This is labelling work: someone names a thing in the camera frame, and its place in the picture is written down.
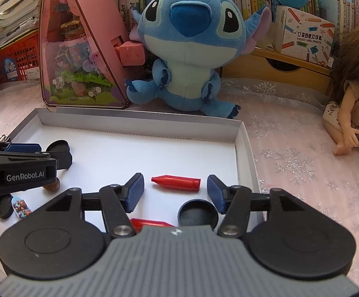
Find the brown acorn nut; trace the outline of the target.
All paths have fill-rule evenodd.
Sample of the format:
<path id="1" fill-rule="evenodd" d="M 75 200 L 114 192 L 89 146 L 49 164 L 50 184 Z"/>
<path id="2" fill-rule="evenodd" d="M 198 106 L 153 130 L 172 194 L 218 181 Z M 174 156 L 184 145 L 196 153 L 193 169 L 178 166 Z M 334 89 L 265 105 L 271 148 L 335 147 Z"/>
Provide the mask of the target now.
<path id="1" fill-rule="evenodd" d="M 61 186 L 60 179 L 56 178 L 56 181 L 54 183 L 44 185 L 43 188 L 49 192 L 57 192 L 60 189 L 60 186 Z"/>

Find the black round lid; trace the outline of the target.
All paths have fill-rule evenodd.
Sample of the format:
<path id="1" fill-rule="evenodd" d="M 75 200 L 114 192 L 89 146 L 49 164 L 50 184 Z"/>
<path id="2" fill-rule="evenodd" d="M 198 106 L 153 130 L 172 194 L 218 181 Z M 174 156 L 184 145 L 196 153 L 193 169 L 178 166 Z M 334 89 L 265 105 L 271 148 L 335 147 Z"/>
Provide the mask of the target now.
<path id="1" fill-rule="evenodd" d="M 178 224 L 181 227 L 218 224 L 218 212 L 207 200 L 193 199 L 185 202 L 178 211 Z"/>
<path id="2" fill-rule="evenodd" d="M 56 140 L 47 147 L 46 152 L 70 152 L 70 147 L 66 140 Z"/>

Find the red crayon cap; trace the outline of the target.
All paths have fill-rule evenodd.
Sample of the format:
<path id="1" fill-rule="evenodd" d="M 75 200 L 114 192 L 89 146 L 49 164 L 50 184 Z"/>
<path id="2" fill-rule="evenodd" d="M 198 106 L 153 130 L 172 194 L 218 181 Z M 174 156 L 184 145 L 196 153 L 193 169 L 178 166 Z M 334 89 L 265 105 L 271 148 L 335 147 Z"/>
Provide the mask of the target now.
<path id="1" fill-rule="evenodd" d="M 131 218 L 130 222 L 137 233 L 140 233 L 142 231 L 143 227 L 145 227 L 145 226 L 148 226 L 148 227 L 173 227 L 172 224 L 169 224 L 164 221 L 152 221 L 152 220 L 146 220 L 146 219 Z"/>
<path id="2" fill-rule="evenodd" d="M 166 189 L 188 192 L 198 192 L 201 184 L 201 179 L 199 178 L 171 175 L 154 176 L 151 178 L 151 181 Z"/>

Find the blue hair clip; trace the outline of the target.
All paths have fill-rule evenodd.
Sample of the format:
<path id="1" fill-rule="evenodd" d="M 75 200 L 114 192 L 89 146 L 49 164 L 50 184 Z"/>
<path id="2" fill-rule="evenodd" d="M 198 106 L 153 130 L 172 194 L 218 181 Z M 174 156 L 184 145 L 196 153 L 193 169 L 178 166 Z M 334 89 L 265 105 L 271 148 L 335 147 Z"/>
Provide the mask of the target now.
<path id="1" fill-rule="evenodd" d="M 19 197 L 12 197 L 11 203 L 14 212 L 20 220 L 24 219 L 32 213 L 27 203 Z"/>

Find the black round lid in tray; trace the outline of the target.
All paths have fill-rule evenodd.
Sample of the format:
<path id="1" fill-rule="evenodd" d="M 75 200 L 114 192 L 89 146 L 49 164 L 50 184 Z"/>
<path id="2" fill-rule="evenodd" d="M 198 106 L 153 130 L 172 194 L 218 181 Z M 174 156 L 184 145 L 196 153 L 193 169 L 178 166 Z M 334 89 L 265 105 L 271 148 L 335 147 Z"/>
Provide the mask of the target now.
<path id="1" fill-rule="evenodd" d="M 70 152 L 70 147 L 66 140 L 56 140 L 47 147 L 46 152 Z"/>

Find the black round puck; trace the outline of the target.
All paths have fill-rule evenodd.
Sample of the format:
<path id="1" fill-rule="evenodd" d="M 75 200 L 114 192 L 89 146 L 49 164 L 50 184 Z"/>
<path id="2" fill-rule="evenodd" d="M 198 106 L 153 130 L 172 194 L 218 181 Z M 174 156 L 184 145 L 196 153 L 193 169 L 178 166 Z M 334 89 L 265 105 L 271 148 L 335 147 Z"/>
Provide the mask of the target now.
<path id="1" fill-rule="evenodd" d="M 14 212 L 12 198 L 13 196 L 11 194 L 0 195 L 0 219 L 8 219 Z"/>

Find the white cardboard box tray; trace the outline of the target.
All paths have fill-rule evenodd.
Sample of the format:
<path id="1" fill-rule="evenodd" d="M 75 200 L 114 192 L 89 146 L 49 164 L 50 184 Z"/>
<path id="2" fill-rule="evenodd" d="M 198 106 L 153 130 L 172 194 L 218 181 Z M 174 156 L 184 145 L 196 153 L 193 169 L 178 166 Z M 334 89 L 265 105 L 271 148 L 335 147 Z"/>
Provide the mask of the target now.
<path id="1" fill-rule="evenodd" d="M 31 208 L 23 220 L 0 220 L 0 267 L 37 280 L 79 273 L 98 261 L 111 241 L 134 235 L 136 217 L 176 224 L 191 194 L 169 192 L 154 176 L 199 178 L 214 174 L 227 185 L 253 192 L 259 184 L 244 124 L 171 113 L 102 109 L 35 109 L 10 134 L 16 143 L 43 148 L 66 140 L 73 158 L 59 172 L 61 189 L 18 192 Z M 126 213 L 123 186 L 137 172 L 145 189 Z"/>

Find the red plastic crate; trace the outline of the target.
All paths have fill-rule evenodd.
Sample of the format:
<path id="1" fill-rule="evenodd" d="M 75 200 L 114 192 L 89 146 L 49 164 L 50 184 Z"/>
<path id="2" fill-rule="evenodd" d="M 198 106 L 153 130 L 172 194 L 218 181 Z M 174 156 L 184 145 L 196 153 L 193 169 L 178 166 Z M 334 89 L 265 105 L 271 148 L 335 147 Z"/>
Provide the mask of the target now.
<path id="1" fill-rule="evenodd" d="M 0 48 L 0 84 L 40 79 L 39 30 Z"/>

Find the yellow wooden drawer shelf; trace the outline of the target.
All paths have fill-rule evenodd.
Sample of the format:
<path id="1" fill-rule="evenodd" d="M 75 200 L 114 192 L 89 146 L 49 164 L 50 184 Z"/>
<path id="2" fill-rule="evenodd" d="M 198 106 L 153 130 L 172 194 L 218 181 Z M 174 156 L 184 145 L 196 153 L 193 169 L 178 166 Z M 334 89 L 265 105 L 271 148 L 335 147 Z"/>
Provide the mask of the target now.
<path id="1" fill-rule="evenodd" d="M 254 78 L 307 87 L 322 94 L 328 91 L 330 83 L 329 69 L 260 48 L 223 66 L 220 74 L 223 78 Z"/>

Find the stack of papers and books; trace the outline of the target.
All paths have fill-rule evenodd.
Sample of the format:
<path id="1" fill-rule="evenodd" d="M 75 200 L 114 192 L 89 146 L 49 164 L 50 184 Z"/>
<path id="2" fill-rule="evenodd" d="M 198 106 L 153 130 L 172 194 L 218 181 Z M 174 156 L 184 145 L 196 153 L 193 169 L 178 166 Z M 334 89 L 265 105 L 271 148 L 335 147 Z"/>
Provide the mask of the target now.
<path id="1" fill-rule="evenodd" d="M 0 48 L 37 28 L 41 0 L 0 0 Z"/>

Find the pink triangular toy house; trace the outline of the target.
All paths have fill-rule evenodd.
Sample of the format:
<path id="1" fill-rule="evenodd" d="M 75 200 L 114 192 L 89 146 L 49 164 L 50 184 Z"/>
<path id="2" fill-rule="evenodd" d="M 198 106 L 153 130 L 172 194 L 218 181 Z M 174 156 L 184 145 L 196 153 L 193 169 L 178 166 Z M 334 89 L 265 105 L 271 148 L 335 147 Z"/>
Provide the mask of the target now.
<path id="1" fill-rule="evenodd" d="M 146 57 L 115 0 L 42 0 L 39 41 L 46 105 L 128 105 L 125 81 L 138 77 Z"/>

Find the brown-haired baby doll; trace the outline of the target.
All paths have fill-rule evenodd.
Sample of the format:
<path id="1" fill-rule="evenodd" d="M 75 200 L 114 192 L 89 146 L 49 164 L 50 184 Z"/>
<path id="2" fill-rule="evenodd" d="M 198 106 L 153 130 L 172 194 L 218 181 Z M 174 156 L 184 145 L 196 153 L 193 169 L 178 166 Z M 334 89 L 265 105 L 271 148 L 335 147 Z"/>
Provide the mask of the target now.
<path id="1" fill-rule="evenodd" d="M 333 154 L 342 156 L 359 148 L 359 27 L 343 36 L 331 82 L 323 124 L 336 143 Z"/>

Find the blue Stitch plush toy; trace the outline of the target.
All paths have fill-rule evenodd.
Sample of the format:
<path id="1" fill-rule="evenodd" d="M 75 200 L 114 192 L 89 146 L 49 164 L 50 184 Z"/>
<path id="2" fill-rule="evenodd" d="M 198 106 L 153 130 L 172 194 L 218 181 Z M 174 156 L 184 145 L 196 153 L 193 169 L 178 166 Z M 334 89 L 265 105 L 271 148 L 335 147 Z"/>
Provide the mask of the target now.
<path id="1" fill-rule="evenodd" d="M 267 6 L 247 20 L 232 0 L 151 0 L 143 12 L 132 9 L 130 33 L 157 58 L 152 79 L 127 80 L 127 97 L 135 105 L 163 99 L 185 112 L 235 118 L 240 106 L 218 100 L 217 68 L 249 54 L 272 22 Z"/>

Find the label printer box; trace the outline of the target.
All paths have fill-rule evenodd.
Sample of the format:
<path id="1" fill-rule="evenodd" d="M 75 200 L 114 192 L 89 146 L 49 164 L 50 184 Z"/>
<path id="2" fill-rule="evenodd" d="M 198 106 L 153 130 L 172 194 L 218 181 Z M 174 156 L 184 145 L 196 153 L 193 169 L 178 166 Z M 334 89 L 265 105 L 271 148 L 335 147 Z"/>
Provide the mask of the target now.
<path id="1" fill-rule="evenodd" d="M 276 10 L 274 48 L 280 54 L 327 66 L 335 25 L 299 9 L 280 5 Z"/>

